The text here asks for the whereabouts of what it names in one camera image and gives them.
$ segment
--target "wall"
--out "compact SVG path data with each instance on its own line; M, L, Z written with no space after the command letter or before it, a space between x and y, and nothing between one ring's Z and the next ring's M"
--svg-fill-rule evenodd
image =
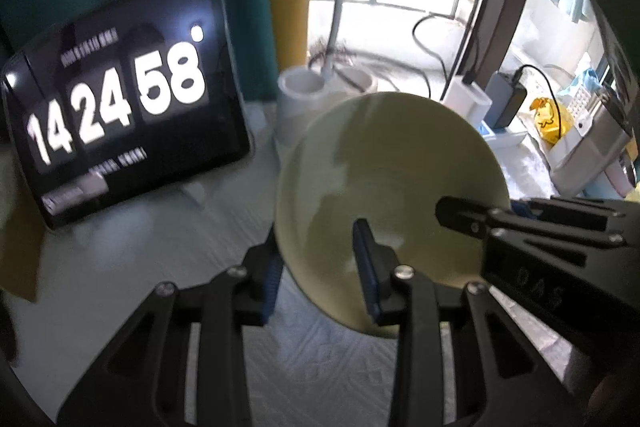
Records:
M550 0L527 0L513 44L538 64L556 64L574 73L584 52L596 66L602 57L602 42L595 22L573 23ZM569 79L549 71L562 85Z

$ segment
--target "black cable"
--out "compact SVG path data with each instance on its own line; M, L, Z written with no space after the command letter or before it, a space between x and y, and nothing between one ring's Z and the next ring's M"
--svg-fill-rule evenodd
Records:
M418 46L422 51L424 51L427 55L431 55L431 57L436 58L439 63L440 66L442 67L442 74L444 75L444 80L447 80L447 76L449 75L449 73L447 73L447 67L444 65L444 60L442 60L442 57L440 57L440 55L438 55L436 52L428 49L427 46L425 46L424 44L422 44L420 42L420 40L418 39L418 37L415 35L415 31L418 29L418 26L420 24L422 24L423 22L429 20L429 19L435 19L435 18L443 18L443 19L449 19L449 20L453 20L453 17L448 16L448 15L444 15L441 13L429 13L427 15L425 15L424 17L418 19L418 22L414 24L414 27L411 30L411 36L414 38L414 42L415 45Z
M364 92L364 87L362 87L360 84L357 84L356 82L353 82L353 80L351 80L346 74L344 74L338 68L334 68L334 71L340 77L340 79L345 84L347 84L347 86L353 87L353 89L355 89L359 93L363 93Z
M424 78L424 81L427 84L427 90L429 93L428 98L431 98L431 83L429 82L429 77L427 76L427 73L424 70L421 70L420 68L416 68L415 66L407 64L406 62L402 62L401 60L395 60L394 58L385 57L384 55L378 55L375 53L361 51L361 50L343 49L340 51L334 50L333 53L329 52L328 50L323 50L316 53L309 59L309 62L307 63L307 67L311 68L321 58L326 57L327 55L334 55L334 54L345 55L348 57L361 56L365 58L371 58L372 60L377 60L382 63L391 64L403 70L412 71L413 73L419 74L421 77ZM390 84L392 84L392 87L395 90L399 91L398 86L396 86L396 84L393 84L392 82L390 82Z
M476 45L476 58L474 59L474 64L472 66L472 69L469 70L471 71L473 77L476 76L477 72L478 72L478 60L480 58L480 41L478 39L478 33L474 33L471 26L472 26L472 17L471 15L469 16L469 20L466 22L465 25L465 31L462 34L462 39L464 40L466 38L467 35L469 35L469 40L473 39L473 42L470 43L470 45L475 44ZM462 59L464 52L462 51L462 47L459 46L458 47L458 52L456 54L456 58L454 58L454 64L457 63L458 60ZM444 100L444 96L445 94L447 94L447 89L449 89L449 86L451 84L451 80L453 78L453 67L451 68L451 71L449 71L449 76L445 79L445 84L444 84L444 89L442 90L442 94L440 95L440 101L442 102L442 100Z
M386 80L391 85L391 87L394 88L395 92L400 92L400 88L398 86L396 86L396 83L394 81L392 81L391 78L386 76L386 74L376 73L376 76L379 76L380 78L382 78L382 80Z
M522 76L522 71L525 68L531 68L532 70L536 70L538 73L540 73L543 76L543 78L546 81L546 85L548 86L549 92L551 93L551 98L554 100L554 103L556 104L556 111L558 112L558 141L560 141L562 137L562 118L560 116L560 105L558 104L558 100L556 100L556 94L554 93L554 90L551 87L551 82L549 82L549 79L544 73L544 71L542 71L539 67L534 66L533 64L524 64L521 67L519 67L515 73L513 73L512 85L515 85L519 81L520 77Z
M415 44L425 53L427 53L428 55L431 55L431 57L436 58L439 62L440 62L440 66L442 67L442 74L444 75L444 81L445 81L445 89L449 86L449 83L451 81L451 79L449 78L449 75L453 72L453 70L451 70L449 73L447 73L447 68L445 67L444 64L444 60L442 59L442 57L440 55L438 55L436 52L434 52L433 50L428 49L427 46L425 46L424 44L422 44L420 42L420 39L418 39L418 37L416 36L415 32L418 29L418 26L420 24L422 24L423 22L429 20L429 19L435 19L435 18L439 18L439 19L446 19L449 21L457 21L461 24L465 24L465 34L468 30L469 27L469 22L463 21L462 19L459 19L457 17L451 16L451 15L446 15L444 13L435 13L435 12L430 12L429 14L425 15L424 17L421 17L415 24L414 27L411 30L411 36L414 38L414 42ZM478 66L478 59L480 58L480 46L478 43L478 38L475 35L475 33L471 33L471 45L475 45L476 46L476 56L474 57L474 64L472 67L472 73L475 75L476 74L476 68Z

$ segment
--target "black device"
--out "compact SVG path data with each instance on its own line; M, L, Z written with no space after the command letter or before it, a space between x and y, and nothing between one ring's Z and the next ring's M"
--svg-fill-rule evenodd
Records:
M271 229L242 264L183 290L162 282L127 319L70 393L57 425L181 426L191 324L200 323L198 425L249 426L242 326L273 313L282 257Z
M110 0L25 46L3 79L51 229L250 151L223 0Z
M512 74L496 71L484 88L492 100L491 107L484 117L484 123L491 129L508 127L527 98L527 88Z

